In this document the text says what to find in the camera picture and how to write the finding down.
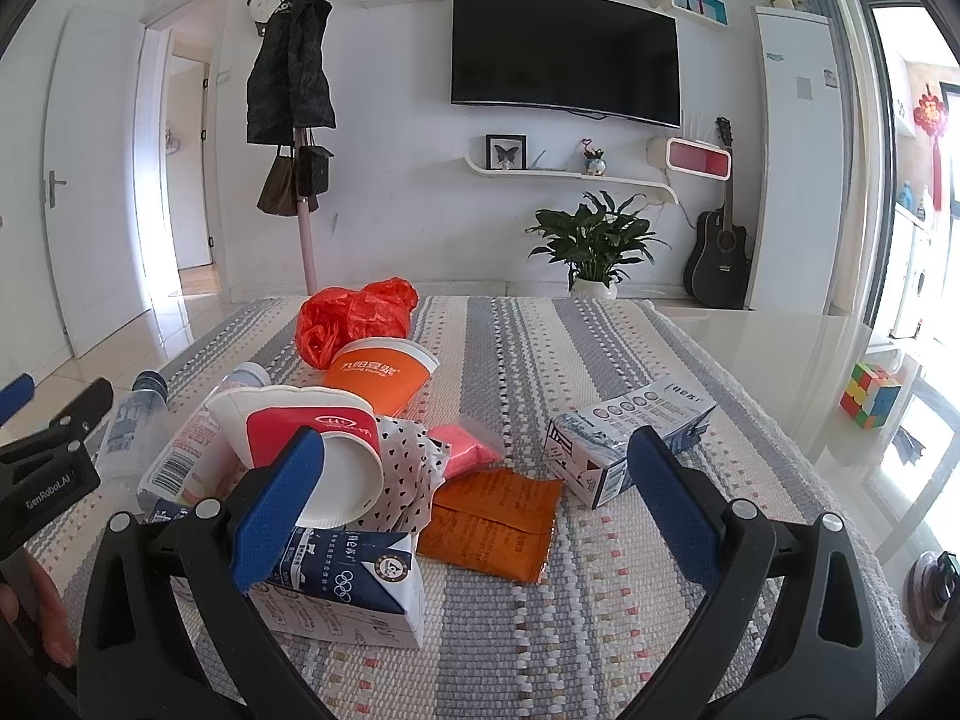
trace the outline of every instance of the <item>coat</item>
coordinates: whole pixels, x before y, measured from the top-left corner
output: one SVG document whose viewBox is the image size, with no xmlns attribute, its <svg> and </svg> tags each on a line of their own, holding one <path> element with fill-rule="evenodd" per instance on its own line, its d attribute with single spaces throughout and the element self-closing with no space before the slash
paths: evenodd
<svg viewBox="0 0 960 720">
<path fill-rule="evenodd" d="M 247 143 L 290 146 L 296 127 L 337 127 L 323 74 L 326 0 L 286 0 L 267 22 L 247 82 Z"/>
</svg>

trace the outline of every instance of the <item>framed butterfly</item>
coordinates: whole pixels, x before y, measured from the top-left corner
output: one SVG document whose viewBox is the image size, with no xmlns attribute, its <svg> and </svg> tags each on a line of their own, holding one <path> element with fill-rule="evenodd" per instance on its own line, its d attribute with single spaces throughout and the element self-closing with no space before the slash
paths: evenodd
<svg viewBox="0 0 960 720">
<path fill-rule="evenodd" d="M 487 170 L 527 170 L 527 136 L 488 135 Z"/>
</svg>

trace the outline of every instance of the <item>handbag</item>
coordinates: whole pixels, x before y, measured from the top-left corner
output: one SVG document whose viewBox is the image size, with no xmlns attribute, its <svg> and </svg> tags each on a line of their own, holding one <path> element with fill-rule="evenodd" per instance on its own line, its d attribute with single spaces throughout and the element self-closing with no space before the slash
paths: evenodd
<svg viewBox="0 0 960 720">
<path fill-rule="evenodd" d="M 309 139 L 308 145 L 296 150 L 296 191 L 316 203 L 315 196 L 330 188 L 330 157 L 333 154 L 313 142 L 313 130 L 310 130 Z"/>
<path fill-rule="evenodd" d="M 277 146 L 277 157 L 270 168 L 267 181 L 260 192 L 260 201 L 256 204 L 263 213 L 275 217 L 294 217 L 299 196 L 296 193 L 296 160 L 292 146 L 289 154 L 281 154 L 282 146 Z M 319 207 L 315 197 L 307 198 L 308 208 L 313 213 Z"/>
</svg>

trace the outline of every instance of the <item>red hanging ornament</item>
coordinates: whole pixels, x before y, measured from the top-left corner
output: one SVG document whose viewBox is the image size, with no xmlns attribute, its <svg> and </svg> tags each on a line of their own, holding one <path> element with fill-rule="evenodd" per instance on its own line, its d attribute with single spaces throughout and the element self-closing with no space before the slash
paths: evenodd
<svg viewBox="0 0 960 720">
<path fill-rule="evenodd" d="M 913 110 L 913 121 L 917 127 L 933 138 L 933 210 L 944 207 L 943 158 L 940 154 L 940 138 L 947 134 L 949 113 L 947 106 L 926 86 L 926 94 L 920 98 L 920 106 Z"/>
</svg>

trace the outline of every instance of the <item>white carton box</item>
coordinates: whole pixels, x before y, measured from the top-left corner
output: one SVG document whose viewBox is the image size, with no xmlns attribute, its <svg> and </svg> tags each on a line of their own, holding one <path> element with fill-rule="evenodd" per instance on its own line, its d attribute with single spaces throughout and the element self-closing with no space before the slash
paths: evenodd
<svg viewBox="0 0 960 720">
<path fill-rule="evenodd" d="M 550 421 L 544 463 L 591 509 L 634 486 L 627 471 L 632 433 L 650 425 L 674 454 L 700 441 L 716 403 L 699 386 L 664 376 L 641 389 L 565 412 Z"/>
<path fill-rule="evenodd" d="M 419 649 L 424 580 L 409 533 L 296 528 L 270 581 L 250 599 L 272 631 Z"/>
</svg>

